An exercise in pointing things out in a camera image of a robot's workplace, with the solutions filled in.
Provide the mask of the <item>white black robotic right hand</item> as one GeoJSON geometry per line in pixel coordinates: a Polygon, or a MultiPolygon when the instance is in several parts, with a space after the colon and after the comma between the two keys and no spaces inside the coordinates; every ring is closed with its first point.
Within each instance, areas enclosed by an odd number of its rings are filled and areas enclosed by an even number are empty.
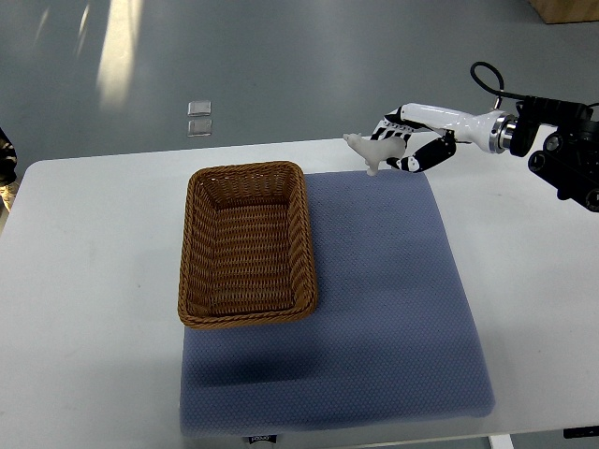
{"type": "Polygon", "coordinates": [[[423,172],[452,157],[460,143],[474,144],[481,151],[500,154],[510,147],[515,116],[494,109],[481,115],[430,105],[409,103],[386,114],[374,128],[372,140],[399,138],[407,142],[415,133],[434,132],[438,138],[408,156],[389,156],[391,167],[423,172]]]}

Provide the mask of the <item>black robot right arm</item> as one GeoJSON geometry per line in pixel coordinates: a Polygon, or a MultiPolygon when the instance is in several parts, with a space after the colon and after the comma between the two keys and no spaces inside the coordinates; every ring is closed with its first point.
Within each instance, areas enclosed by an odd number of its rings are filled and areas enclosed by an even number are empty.
{"type": "Polygon", "coordinates": [[[598,211],[598,122],[596,103],[509,93],[501,72],[487,62],[471,65],[470,75],[495,96],[497,109],[506,98],[516,102],[517,115],[501,113],[489,131],[489,148],[528,158],[528,168],[556,189],[560,200],[571,199],[598,211]]]}

